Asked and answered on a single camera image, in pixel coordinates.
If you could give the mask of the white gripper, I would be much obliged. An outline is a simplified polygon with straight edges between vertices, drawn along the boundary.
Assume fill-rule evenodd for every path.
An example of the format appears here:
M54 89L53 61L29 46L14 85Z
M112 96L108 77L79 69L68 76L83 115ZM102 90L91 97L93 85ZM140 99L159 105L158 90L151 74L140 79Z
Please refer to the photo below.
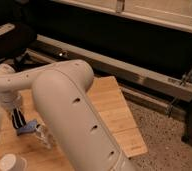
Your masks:
M10 101L0 99L0 105L7 111L13 111L16 108L20 108L22 106L22 102L23 100L21 96L18 96Z

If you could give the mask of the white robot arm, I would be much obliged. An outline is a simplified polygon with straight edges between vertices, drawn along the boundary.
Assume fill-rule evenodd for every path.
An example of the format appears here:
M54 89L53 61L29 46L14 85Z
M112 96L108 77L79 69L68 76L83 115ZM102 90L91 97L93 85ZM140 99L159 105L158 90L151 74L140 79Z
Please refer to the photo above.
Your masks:
M36 111L75 171L136 171L86 95L93 79L83 60L22 72L1 64L0 103L19 130L26 125L19 92L31 89Z

